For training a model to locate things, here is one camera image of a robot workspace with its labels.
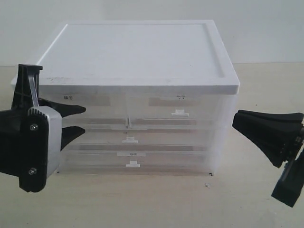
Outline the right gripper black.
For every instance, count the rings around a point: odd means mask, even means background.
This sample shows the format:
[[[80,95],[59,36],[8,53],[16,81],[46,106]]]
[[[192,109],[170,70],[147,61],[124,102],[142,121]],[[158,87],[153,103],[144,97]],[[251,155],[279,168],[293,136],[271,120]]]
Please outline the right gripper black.
[[[303,119],[303,113],[238,110],[232,124],[263,152],[273,166],[280,168],[283,162],[287,162],[271,196],[291,208],[304,186]]]

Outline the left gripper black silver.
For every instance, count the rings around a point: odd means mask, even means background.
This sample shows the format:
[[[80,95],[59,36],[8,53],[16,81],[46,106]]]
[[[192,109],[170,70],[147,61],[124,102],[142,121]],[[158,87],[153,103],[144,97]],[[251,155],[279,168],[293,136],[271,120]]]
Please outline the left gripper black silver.
[[[18,177],[19,187],[33,193],[45,188],[60,150],[86,132],[79,126],[62,129],[62,117],[82,114],[85,107],[38,98],[42,69],[18,65],[11,108],[0,113],[0,171]]]

